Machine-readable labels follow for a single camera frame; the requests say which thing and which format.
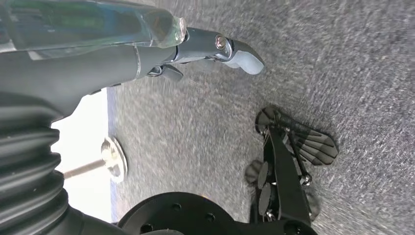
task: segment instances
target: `transparent plastic cover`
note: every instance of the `transparent plastic cover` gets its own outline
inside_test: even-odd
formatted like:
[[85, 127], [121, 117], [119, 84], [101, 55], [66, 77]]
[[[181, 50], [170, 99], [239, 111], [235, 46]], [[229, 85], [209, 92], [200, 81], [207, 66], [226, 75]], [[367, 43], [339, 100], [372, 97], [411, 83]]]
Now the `transparent plastic cover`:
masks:
[[109, 0], [6, 0], [0, 3], [0, 53], [32, 59], [78, 55], [119, 44], [174, 47], [185, 21], [164, 9]]

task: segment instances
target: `metal rod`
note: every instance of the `metal rod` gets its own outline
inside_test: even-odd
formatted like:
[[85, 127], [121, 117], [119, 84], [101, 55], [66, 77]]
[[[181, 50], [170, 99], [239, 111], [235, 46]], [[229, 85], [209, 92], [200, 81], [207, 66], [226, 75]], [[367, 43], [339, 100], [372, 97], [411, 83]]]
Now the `metal rod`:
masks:
[[100, 160], [95, 161], [93, 163], [89, 163], [89, 164], [83, 165], [81, 167], [78, 167], [76, 169], [65, 172], [64, 173], [64, 179], [67, 180], [67, 179], [70, 179], [72, 177], [87, 173], [89, 171], [96, 170], [96, 169], [101, 168], [103, 166], [105, 166], [105, 161], [100, 159]]

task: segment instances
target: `white wall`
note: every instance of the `white wall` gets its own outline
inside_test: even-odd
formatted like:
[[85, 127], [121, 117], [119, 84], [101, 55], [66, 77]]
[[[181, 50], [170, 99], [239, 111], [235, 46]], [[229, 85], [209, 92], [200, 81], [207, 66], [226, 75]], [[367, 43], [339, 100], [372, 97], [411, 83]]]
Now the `white wall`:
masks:
[[[84, 97], [68, 118], [52, 125], [61, 132], [52, 151], [61, 154], [58, 170], [65, 172], [100, 159], [101, 144], [108, 134], [106, 89]], [[111, 221], [110, 177], [99, 169], [65, 181], [72, 207], [107, 222]]]

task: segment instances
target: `metal bolt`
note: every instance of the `metal bolt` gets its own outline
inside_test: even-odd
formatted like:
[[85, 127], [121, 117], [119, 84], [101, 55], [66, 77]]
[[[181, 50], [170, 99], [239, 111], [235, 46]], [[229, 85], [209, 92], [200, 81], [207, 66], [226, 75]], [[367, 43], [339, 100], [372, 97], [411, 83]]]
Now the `metal bolt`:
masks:
[[226, 46], [226, 38], [222, 35], [217, 35], [215, 44], [216, 48], [218, 48], [219, 50], [223, 50]]

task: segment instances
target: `gray carpet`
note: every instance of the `gray carpet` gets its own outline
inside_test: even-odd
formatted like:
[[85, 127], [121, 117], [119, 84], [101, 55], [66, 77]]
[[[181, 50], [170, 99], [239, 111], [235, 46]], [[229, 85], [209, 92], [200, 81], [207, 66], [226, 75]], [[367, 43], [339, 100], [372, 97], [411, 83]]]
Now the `gray carpet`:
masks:
[[338, 142], [331, 166], [309, 166], [319, 234], [415, 234], [413, 2], [155, 3], [189, 26], [250, 43], [267, 68], [251, 76], [189, 64], [177, 84], [146, 78], [109, 89], [110, 131], [130, 160], [118, 218], [155, 194], [187, 191], [247, 221], [243, 172], [262, 156], [254, 118], [275, 104]]

